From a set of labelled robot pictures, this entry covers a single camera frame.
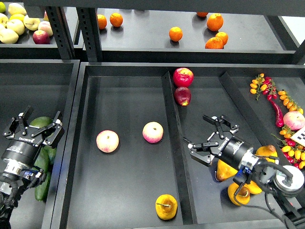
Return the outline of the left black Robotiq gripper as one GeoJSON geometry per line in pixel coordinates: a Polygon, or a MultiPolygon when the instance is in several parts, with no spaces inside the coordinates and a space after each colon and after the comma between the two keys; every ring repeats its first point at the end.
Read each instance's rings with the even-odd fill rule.
{"type": "Polygon", "coordinates": [[[3,131],[3,136],[10,140],[1,159],[5,162],[15,160],[27,167],[34,165],[42,144],[57,146],[64,135],[61,111],[58,111],[53,122],[38,128],[29,126],[28,118],[33,112],[33,107],[27,106],[24,112],[17,117],[12,117],[3,131]]]}

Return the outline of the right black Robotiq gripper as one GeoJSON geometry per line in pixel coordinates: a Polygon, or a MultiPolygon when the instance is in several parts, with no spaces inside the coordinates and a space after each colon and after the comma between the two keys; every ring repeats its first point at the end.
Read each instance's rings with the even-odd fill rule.
{"type": "Polygon", "coordinates": [[[232,168],[239,170],[243,157],[246,153],[252,154],[254,150],[251,144],[235,136],[235,133],[239,131],[239,125],[231,122],[225,115],[220,117],[203,115],[203,120],[216,128],[216,131],[207,140],[210,141],[215,135],[218,135],[217,139],[220,140],[195,144],[183,137],[190,150],[191,158],[210,167],[215,156],[232,168]],[[227,126],[229,130],[224,131],[223,125],[227,126]]]}

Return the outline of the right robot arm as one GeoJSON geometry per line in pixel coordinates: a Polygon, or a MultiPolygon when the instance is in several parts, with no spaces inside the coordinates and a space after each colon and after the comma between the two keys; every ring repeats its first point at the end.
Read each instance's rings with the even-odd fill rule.
{"type": "Polygon", "coordinates": [[[284,214],[279,216],[269,204],[265,211],[280,219],[288,229],[303,229],[305,209],[296,209],[289,201],[304,189],[303,173],[294,166],[280,165],[277,157],[271,156],[273,161],[268,162],[267,156],[255,155],[253,146],[235,135],[239,125],[230,122],[226,116],[203,115],[203,120],[214,125],[216,130],[203,143],[196,144],[184,137],[190,155],[207,167],[216,157],[236,169],[233,181],[237,187],[233,189],[233,200],[238,205],[244,205],[238,196],[246,196],[246,185],[254,182],[265,196],[271,194],[274,197],[284,214]]]}

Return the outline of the yellow pear behind right arm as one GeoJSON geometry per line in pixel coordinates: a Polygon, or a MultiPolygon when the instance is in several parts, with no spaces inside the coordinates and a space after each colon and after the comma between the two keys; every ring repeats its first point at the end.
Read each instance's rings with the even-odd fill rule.
{"type": "Polygon", "coordinates": [[[254,181],[251,181],[249,184],[247,184],[247,188],[249,189],[250,193],[253,195],[262,193],[262,190],[254,181]]]}

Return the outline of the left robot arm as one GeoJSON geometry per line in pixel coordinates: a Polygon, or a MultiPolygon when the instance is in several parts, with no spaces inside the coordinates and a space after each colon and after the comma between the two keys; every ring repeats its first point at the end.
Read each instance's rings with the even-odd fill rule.
{"type": "Polygon", "coordinates": [[[34,188],[37,201],[47,199],[57,145],[64,135],[61,112],[54,118],[42,116],[29,123],[32,111],[28,106],[17,117],[12,117],[3,131],[10,142],[1,156],[7,164],[0,174],[2,229],[10,228],[12,211],[26,190],[34,188]]]}

